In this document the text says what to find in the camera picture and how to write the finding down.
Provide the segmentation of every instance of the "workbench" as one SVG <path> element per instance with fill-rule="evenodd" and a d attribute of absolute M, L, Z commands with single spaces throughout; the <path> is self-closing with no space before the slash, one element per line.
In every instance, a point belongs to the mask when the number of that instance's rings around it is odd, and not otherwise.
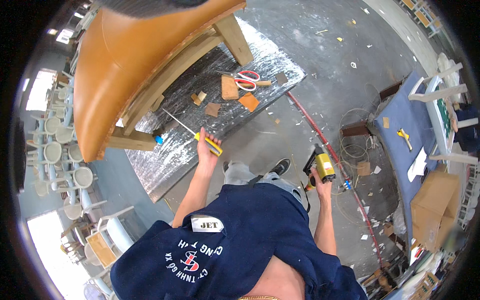
<path fill-rule="evenodd" d="M 250 121 L 286 91 L 306 77 L 305 71 L 245 21 L 237 21 L 253 54 L 253 61 L 241 67 L 222 43 L 185 71 L 163 94 L 165 99 L 156 112 L 149 111 L 136 125 L 142 132 L 153 132 L 161 127 L 171 128 L 162 134 L 163 143 L 153 151 L 126 150 L 127 156 L 141 184 L 153 202 L 165 195 L 185 174 L 198 163 L 197 142 L 181 126 L 172 128 L 172 118 L 162 108 L 172 113 L 182 123 L 198 132 L 204 126 L 215 137 L 228 143 L 228 137 Z M 271 86 L 259 86 L 252 94 L 259 104 L 249 112 L 237 100 L 221 97 L 221 76 L 216 71 L 239 72 L 252 70 L 260 80 L 271 80 Z M 284 72 L 288 82 L 279 84 L 275 75 Z M 193 103 L 191 94 L 207 94 L 200 106 Z M 240 97 L 246 91 L 240 90 Z M 218 117 L 205 115 L 207 103 L 219 103 Z"/>
<path fill-rule="evenodd" d="M 420 75 L 413 71 L 404 80 L 388 87 L 380 92 L 382 103 L 377 113 L 368 121 L 363 121 L 342 128 L 344 136 L 354 135 L 376 135 L 385 149 L 388 156 L 394 177 L 396 179 L 399 198 L 403 204 L 405 223 L 407 226 L 407 235 L 405 243 L 410 248 L 412 232 L 412 215 L 410 202 L 419 191 L 422 182 L 420 176 L 416 176 L 412 182 L 408 180 L 407 171 L 415 161 L 422 147 L 428 155 L 435 147 L 435 143 L 442 144 L 439 148 L 447 148 L 447 140 L 442 138 L 437 140 L 430 121 L 427 105 L 420 101 L 410 101 L 408 95 Z M 420 85 L 417 93 L 425 93 L 426 87 Z M 384 117 L 389 120 L 389 128 L 384 127 Z M 398 136 L 397 131 L 403 130 L 409 135 L 412 145 L 412 151 L 409 150 L 405 139 Z M 435 170 L 437 166 L 436 160 L 430 160 L 428 157 L 427 170 Z"/>

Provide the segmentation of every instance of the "red scissors handle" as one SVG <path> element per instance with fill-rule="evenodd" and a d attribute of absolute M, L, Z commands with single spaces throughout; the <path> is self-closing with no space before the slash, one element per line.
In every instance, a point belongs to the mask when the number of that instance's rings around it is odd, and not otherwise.
<path fill-rule="evenodd" d="M 241 88 L 242 90 L 245 90 L 245 91 L 250 91 L 251 92 L 251 91 L 254 91 L 257 88 L 257 85 L 255 84 L 255 82 L 247 80 L 247 79 L 235 78 L 235 83 L 238 85 L 239 88 Z M 240 83 L 251 84 L 253 86 L 251 88 L 243 87 L 243 86 L 241 86 Z"/>
<path fill-rule="evenodd" d="M 259 81 L 260 80 L 260 75 L 254 71 L 240 71 L 238 72 L 238 75 L 240 75 L 242 78 L 246 79 L 246 80 L 250 80 L 250 81 L 253 81 L 253 82 L 256 82 L 256 81 Z"/>

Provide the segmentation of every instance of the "leather upholstery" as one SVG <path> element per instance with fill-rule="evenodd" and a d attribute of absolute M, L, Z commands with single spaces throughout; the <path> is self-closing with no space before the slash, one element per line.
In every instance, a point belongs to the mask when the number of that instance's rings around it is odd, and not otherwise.
<path fill-rule="evenodd" d="M 102 9 L 83 38 L 73 90 L 73 116 L 85 162 L 102 159 L 115 123 L 150 76 L 245 0 L 209 0 L 195 9 L 132 19 Z"/>

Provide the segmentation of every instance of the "hand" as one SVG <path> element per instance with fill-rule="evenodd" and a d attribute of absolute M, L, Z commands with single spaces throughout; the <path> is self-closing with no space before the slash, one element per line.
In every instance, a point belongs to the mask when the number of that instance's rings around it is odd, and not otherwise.
<path fill-rule="evenodd" d="M 318 175 L 317 168 L 311 167 L 313 177 L 315 178 L 316 189 L 318 193 L 318 199 L 320 203 L 331 204 L 332 201 L 332 182 L 322 183 L 320 175 Z"/>
<path fill-rule="evenodd" d="M 215 138 L 213 134 L 208 134 L 205 131 L 205 128 L 202 127 L 200 129 L 200 139 L 197 144 L 198 166 L 204 168 L 208 172 L 213 172 L 213 169 L 215 168 L 216 162 L 218 160 L 218 156 L 210 152 L 210 148 L 208 148 L 205 137 L 212 140 L 218 146 L 222 144 L 222 141 Z"/>

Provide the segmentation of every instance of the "shoe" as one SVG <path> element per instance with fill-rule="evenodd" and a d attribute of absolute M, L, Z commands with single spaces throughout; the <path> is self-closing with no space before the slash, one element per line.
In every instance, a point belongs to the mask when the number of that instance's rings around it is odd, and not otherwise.
<path fill-rule="evenodd" d="M 285 174 L 289 168 L 290 159 L 283 158 L 277 162 L 276 166 L 269 173 L 275 172 L 278 176 L 281 176 L 282 174 Z"/>
<path fill-rule="evenodd" d="M 223 170 L 223 176 L 225 176 L 225 173 L 226 173 L 227 170 L 228 170 L 228 163 L 229 163 L 228 161 L 224 161 L 224 162 L 223 162 L 223 168 L 222 168 L 222 170 Z"/>

